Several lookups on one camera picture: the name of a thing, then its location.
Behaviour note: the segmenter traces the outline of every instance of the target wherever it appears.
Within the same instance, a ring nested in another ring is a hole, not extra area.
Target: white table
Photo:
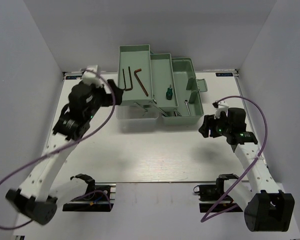
[[[197,73],[196,76],[205,78],[208,86],[208,92],[201,95],[204,114],[214,114],[211,103],[215,100],[239,95],[234,77],[216,77],[213,72]],[[117,80],[116,74],[105,74],[104,77]],[[64,82],[53,124],[68,102],[72,86],[78,82]],[[243,108],[240,99],[227,102],[231,107]],[[110,108],[101,108],[89,131],[97,128],[109,113]],[[118,183],[113,210],[62,212],[59,209],[46,226],[31,223],[14,231],[14,235],[25,235],[26,240],[300,238],[294,218],[286,233],[251,233],[242,213],[226,213],[200,223],[203,214],[199,212],[198,196],[192,194],[196,183],[213,182],[219,174],[240,175],[243,172],[225,138],[201,136],[198,129],[202,123],[203,119],[193,126],[168,127],[159,119],[154,130],[145,125],[141,128],[143,131],[130,128],[122,131],[122,125],[114,116],[99,133],[78,145],[53,183],[60,185],[79,173],[88,174],[99,183]],[[248,121],[246,123],[249,131],[250,125]],[[17,224],[25,221],[24,216],[19,216]]]

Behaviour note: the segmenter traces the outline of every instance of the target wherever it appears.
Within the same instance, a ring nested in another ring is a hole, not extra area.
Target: robotic arm
[[[205,115],[199,132],[204,138],[224,136],[234,154],[246,170],[259,152],[258,141],[253,132],[246,131],[246,112],[242,108],[229,108],[225,101],[214,103],[215,115]],[[295,200],[290,193],[284,193],[273,180],[265,163],[258,159],[247,173],[251,186],[248,190],[241,182],[228,196],[244,211],[248,229],[257,231],[286,232],[291,221]],[[197,191],[204,198],[219,199],[238,179],[234,174],[222,174],[212,187],[198,186]]]
[[[88,67],[87,70],[97,72],[98,66]],[[112,79],[107,82],[114,91],[116,105],[120,105],[123,90]],[[49,151],[80,140],[90,128],[90,121],[99,108],[113,104],[111,94],[107,94],[95,74],[88,71],[83,73],[82,81],[72,88],[68,100],[53,127]],[[18,212],[45,225],[55,215],[57,208],[75,197],[92,192],[95,180],[84,174],[73,176],[70,182],[51,189],[65,160],[76,147],[77,144],[41,161],[19,188],[10,189],[5,198]]]

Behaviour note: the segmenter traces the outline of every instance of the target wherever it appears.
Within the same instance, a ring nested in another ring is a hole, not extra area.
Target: black label
[[[66,76],[65,80],[74,80],[74,79],[81,79],[81,75],[78,76]]]
[[[215,75],[217,77],[233,77],[234,74],[232,72],[216,72]]]

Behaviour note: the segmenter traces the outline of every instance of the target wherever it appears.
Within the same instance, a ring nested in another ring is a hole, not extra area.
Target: black allen wrench
[[[134,88],[134,86],[133,86],[133,84],[132,84],[132,77],[131,77],[131,70],[130,70],[130,67],[129,67],[128,69],[129,69],[129,77],[130,77],[130,85],[131,85],[130,88],[127,88],[126,77],[125,77],[125,70],[122,68],[124,90],[125,90],[126,92],[127,92],[127,91],[131,91],[131,90]]]

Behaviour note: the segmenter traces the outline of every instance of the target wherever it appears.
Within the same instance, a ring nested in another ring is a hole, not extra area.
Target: green toolbox
[[[165,125],[192,125],[204,115],[200,93],[204,79],[196,79],[191,58],[152,54],[150,45],[121,46],[118,86],[122,106],[159,112]]]

